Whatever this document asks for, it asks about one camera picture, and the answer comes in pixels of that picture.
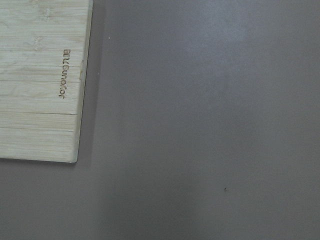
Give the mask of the bamboo cutting board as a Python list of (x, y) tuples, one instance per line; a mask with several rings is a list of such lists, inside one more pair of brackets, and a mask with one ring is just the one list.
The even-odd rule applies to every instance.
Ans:
[(0, 156), (78, 159), (93, 2), (0, 3)]

